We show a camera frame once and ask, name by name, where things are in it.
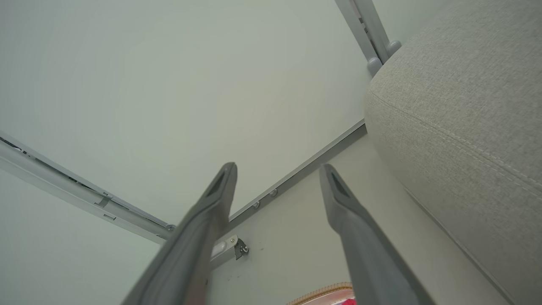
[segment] metal bracket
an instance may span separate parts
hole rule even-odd
[[[248,254],[247,245],[237,235],[219,240],[211,251],[211,270],[229,261],[235,256],[238,260]]]
[[[244,244],[241,238],[237,239],[237,244],[235,245],[235,260],[241,258],[241,256],[248,255],[248,247]]]

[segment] white ceiling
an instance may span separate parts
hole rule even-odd
[[[363,119],[366,60],[334,1],[17,1],[0,130],[172,224],[220,166],[231,214]]]

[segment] gray upholstered cushion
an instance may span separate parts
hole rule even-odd
[[[542,304],[542,2],[453,3],[373,79],[369,135],[517,304]]]

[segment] stitched seam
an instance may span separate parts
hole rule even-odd
[[[492,166],[488,165],[486,162],[478,159],[476,156],[474,156],[473,154],[469,153],[468,151],[464,150],[462,147],[459,147],[457,146],[456,144],[454,144],[452,141],[450,141],[449,139],[437,134],[436,132],[430,130],[429,128],[427,128],[426,126],[424,126],[423,124],[421,124],[420,122],[417,122],[415,120],[413,120],[412,118],[410,117],[407,117],[406,115],[400,113],[397,109],[394,109],[393,107],[389,106],[389,105],[386,105],[386,103],[382,103],[384,106],[388,107],[389,109],[391,110],[394,110],[398,115],[420,125],[421,127],[423,127],[424,129],[427,129],[429,132],[431,132],[432,134],[434,134],[435,136],[437,137],[441,137],[443,140],[447,141],[448,143],[450,143],[451,145],[455,146],[456,148],[458,148],[460,151],[463,151],[464,153],[466,153],[467,155],[471,156],[472,158],[475,158],[478,162],[482,163],[483,165],[487,166],[488,168],[494,170],[496,173],[498,173],[499,175],[503,176],[504,178],[506,178],[507,180],[509,180],[510,182],[513,182],[515,185],[519,186],[520,188],[522,188],[523,190],[526,190],[527,192],[529,192],[530,194],[532,194],[533,196],[535,196],[538,200],[542,201],[542,198],[539,197],[538,195],[536,195],[535,193],[533,193],[532,191],[526,189],[525,187],[523,187],[522,185],[520,185],[519,183],[515,182],[514,180],[512,180],[510,177],[506,176],[505,174],[501,173],[500,171],[498,171],[497,169],[493,168]]]
[[[542,184],[540,184],[540,183],[539,183],[538,181],[536,181],[535,179],[532,179],[532,178],[530,178],[529,176],[523,174],[522,172],[518,171],[517,169],[515,169],[515,168],[511,167],[510,165],[506,164],[503,160],[501,160],[501,159],[499,159],[498,157],[495,157],[495,156],[491,155],[490,153],[488,153],[488,152],[486,152],[486,151],[484,151],[484,150],[478,148],[476,145],[474,145],[474,144],[472,144],[471,142],[469,142],[469,141],[467,141],[467,140],[461,138],[460,136],[455,135],[453,132],[446,130],[445,128],[443,128],[443,127],[441,127],[441,126],[439,126],[439,125],[437,125],[437,124],[431,122],[430,120],[428,120],[428,119],[426,119],[426,118],[424,118],[424,117],[413,115],[412,113],[408,112],[406,109],[404,109],[404,108],[402,108],[402,107],[400,107],[400,106],[397,106],[397,105],[391,105],[391,104],[387,103],[384,99],[382,99],[381,97],[379,97],[378,95],[376,95],[371,89],[368,89],[368,91],[369,91],[374,97],[376,97],[377,99],[379,99],[379,100],[380,100],[383,104],[385,104],[386,106],[395,108],[396,110],[399,110],[399,109],[400,109],[400,110],[402,110],[402,112],[404,112],[406,115],[412,116],[412,117],[414,117],[414,118],[420,120],[420,121],[423,122],[423,123],[426,123],[426,124],[429,123],[429,124],[433,125],[433,126],[431,126],[431,127],[435,128],[435,129],[437,129],[437,130],[441,129],[441,130],[439,130],[440,132],[442,132],[442,133],[444,133],[444,134],[452,135],[453,137],[451,137],[451,138],[454,138],[454,137],[455,137],[455,140],[456,140],[456,141],[458,141],[458,142],[462,142],[462,141],[463,141],[463,142],[467,143],[468,145],[470,145],[470,146],[471,146],[471,147],[470,147],[471,149],[473,149],[473,150],[478,150],[478,151],[484,153],[485,155],[487,155],[488,157],[491,157],[492,159],[494,159],[494,160],[497,162],[497,164],[498,164],[499,166],[505,166],[505,167],[509,168],[510,170],[516,172],[516,173],[519,174],[520,176],[524,177],[525,179],[527,179],[527,180],[533,182],[535,185],[542,187]]]

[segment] white panel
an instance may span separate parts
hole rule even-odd
[[[366,61],[334,1],[14,1],[0,129],[178,223],[235,161],[233,214],[363,118]]]
[[[368,136],[330,163],[436,304],[507,304],[411,200],[382,164]],[[327,222],[317,171],[229,234],[246,242],[249,255],[212,272],[208,305],[286,304],[324,286],[350,281],[340,238]]]
[[[159,250],[0,170],[0,303],[116,305]]]
[[[405,43],[452,0],[372,0],[390,41]]]

